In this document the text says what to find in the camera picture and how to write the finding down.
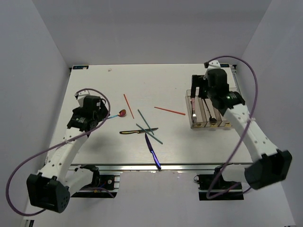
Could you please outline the rainbow spoon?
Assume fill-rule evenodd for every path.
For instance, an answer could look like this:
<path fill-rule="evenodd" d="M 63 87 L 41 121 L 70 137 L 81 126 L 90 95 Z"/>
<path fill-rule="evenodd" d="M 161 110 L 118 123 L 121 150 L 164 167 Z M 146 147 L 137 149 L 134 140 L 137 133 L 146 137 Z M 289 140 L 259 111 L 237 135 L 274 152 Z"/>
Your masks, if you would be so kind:
<path fill-rule="evenodd" d="M 126 116 L 126 110 L 122 109 L 118 114 L 112 115 L 112 116 L 107 116 L 104 119 L 112 119 L 112 118 L 115 118 L 115 117 L 125 117 L 125 116 Z"/>

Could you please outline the black spoon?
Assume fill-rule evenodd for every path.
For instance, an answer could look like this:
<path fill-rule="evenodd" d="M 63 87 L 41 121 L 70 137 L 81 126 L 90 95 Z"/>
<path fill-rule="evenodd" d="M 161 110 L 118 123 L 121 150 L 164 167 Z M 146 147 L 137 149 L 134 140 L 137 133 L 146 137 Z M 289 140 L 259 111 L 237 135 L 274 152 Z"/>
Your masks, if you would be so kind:
<path fill-rule="evenodd" d="M 211 110 L 211 106 L 210 106 L 210 104 L 209 104 L 209 102 L 208 102 L 207 99 L 205 99 L 204 102 L 205 102 L 205 105 L 206 105 L 207 110 L 209 112 L 209 122 L 211 124 L 215 124 L 216 123 L 216 119 L 214 118 L 214 114 L 213 114 L 213 111 Z"/>

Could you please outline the orange chopstick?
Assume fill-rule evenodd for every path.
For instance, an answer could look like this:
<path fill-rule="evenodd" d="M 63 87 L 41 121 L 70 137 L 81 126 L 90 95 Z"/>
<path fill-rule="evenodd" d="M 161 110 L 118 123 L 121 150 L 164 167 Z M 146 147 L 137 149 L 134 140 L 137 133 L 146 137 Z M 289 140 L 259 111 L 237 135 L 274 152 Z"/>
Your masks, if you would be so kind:
<path fill-rule="evenodd" d="M 179 114 L 179 115 L 186 115 L 185 113 L 182 113 L 182 112 L 178 112 L 178 111 L 174 111 L 174 110 L 170 110 L 170 109 L 165 109 L 165 108 L 161 108 L 161 107 L 154 107 L 156 109 L 159 109 L 159 110 L 163 110 L 163 111 L 167 111 L 167 112 L 170 112 L 170 113 L 175 113 L 175 114 Z"/>
<path fill-rule="evenodd" d="M 127 104 L 128 108 L 129 108 L 129 111 L 130 111 L 130 113 L 131 113 L 131 116 L 132 116 L 132 118 L 134 119 L 134 114 L 133 114 L 132 109 L 131 109 L 131 107 L 130 107 L 130 104 L 129 104 L 129 101 L 128 101 L 128 99 L 127 99 L 127 96 L 126 96 L 126 94 L 123 94 L 123 96 L 124 96 L 124 99 L 125 99 L 125 101 L 126 101 L 126 104 Z"/>

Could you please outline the pink handled fork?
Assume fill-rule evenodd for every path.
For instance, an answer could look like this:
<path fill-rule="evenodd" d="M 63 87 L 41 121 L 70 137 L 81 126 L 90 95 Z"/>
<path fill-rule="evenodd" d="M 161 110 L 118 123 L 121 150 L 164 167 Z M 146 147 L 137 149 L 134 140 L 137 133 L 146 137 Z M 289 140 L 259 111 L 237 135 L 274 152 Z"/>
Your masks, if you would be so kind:
<path fill-rule="evenodd" d="M 191 98 L 190 99 L 190 102 L 191 102 L 191 115 L 192 115 L 192 112 L 195 111 L 196 112 L 196 108 L 195 108 L 195 98 Z"/>

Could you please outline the teal chopstick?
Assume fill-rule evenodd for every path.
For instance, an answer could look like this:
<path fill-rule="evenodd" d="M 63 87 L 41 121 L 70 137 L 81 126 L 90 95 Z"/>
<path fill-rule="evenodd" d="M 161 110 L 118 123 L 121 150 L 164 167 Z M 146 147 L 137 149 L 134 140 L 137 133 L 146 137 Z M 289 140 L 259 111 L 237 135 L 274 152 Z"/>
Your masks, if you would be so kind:
<path fill-rule="evenodd" d="M 143 119 L 143 121 L 145 122 L 145 124 L 148 126 L 148 128 L 149 128 L 150 132 L 152 133 L 152 135 L 154 135 L 153 130 L 151 129 L 151 127 L 147 123 L 147 121 L 146 121 L 145 117 L 143 116 L 143 114 L 141 113 L 141 111 L 139 109 L 137 109 L 137 111 L 138 111 L 139 115 L 141 116 L 141 118 Z"/>
<path fill-rule="evenodd" d="M 146 134 L 148 134 L 149 136 L 151 136 L 154 140 L 156 140 L 157 142 L 159 142 L 161 145 L 163 145 L 163 142 L 161 140 L 159 140 L 158 138 L 156 138 L 152 131 L 149 131 L 148 129 L 144 129 L 142 126 L 140 126 L 139 124 L 135 124 L 138 128 L 140 128 L 141 130 L 143 130 Z"/>

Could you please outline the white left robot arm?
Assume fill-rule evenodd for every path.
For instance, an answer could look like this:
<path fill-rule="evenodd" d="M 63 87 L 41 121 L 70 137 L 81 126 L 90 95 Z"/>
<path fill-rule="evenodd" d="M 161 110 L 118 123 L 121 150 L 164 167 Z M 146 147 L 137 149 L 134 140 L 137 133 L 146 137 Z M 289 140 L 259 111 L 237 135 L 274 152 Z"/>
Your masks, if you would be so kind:
<path fill-rule="evenodd" d="M 97 166 L 81 165 L 67 175 L 80 148 L 110 118 L 111 110 L 108 98 L 94 88 L 77 91 L 75 98 L 79 106 L 72 111 L 61 143 L 54 146 L 48 162 L 27 178 L 30 204 L 43 210 L 62 213 L 79 191 L 106 191 Z"/>

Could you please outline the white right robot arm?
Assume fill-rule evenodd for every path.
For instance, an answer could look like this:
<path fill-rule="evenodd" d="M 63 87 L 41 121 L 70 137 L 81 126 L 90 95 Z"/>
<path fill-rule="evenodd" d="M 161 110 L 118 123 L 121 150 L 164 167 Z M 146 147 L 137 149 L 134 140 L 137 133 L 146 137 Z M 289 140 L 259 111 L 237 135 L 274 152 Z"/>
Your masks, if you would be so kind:
<path fill-rule="evenodd" d="M 223 69 L 207 70 L 205 80 L 207 97 L 239 134 L 240 143 L 246 146 L 253 162 L 249 167 L 229 164 L 221 168 L 214 176 L 214 184 L 223 189 L 231 182 L 242 182 L 257 190 L 285 180 L 292 162 L 290 152 L 281 151 L 264 134 L 242 96 L 230 91 Z"/>

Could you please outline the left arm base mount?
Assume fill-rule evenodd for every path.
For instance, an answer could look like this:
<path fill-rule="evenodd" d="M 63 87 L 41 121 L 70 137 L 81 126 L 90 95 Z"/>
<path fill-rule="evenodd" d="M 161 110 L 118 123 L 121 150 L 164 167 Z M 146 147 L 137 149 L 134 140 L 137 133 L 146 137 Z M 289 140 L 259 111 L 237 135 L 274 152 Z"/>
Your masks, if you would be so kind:
<path fill-rule="evenodd" d="M 100 169 L 98 181 L 95 183 L 96 187 L 86 185 L 71 197 L 114 199 L 118 193 L 120 176 L 121 172 Z"/>

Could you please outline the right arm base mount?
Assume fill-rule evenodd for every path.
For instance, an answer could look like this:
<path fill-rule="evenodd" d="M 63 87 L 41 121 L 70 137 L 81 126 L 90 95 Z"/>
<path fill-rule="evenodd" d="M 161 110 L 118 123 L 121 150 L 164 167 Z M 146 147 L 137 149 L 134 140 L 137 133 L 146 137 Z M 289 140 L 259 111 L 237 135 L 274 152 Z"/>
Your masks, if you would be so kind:
<path fill-rule="evenodd" d="M 222 165 L 217 166 L 211 174 L 198 174 L 193 180 L 196 184 L 198 184 L 198 195 L 200 201 L 209 201 L 206 197 L 208 189 L 211 185 L 211 182 L 215 178 L 215 176 L 219 173 L 219 170 L 222 168 Z M 210 192 L 210 196 L 223 192 L 224 190 L 230 188 L 236 184 L 234 181 L 225 181 L 222 176 L 220 176 L 219 180 L 214 185 L 213 189 Z M 229 190 L 227 193 L 220 195 L 214 199 L 213 201 L 241 201 L 244 200 L 242 185 L 238 185 L 237 187 Z"/>

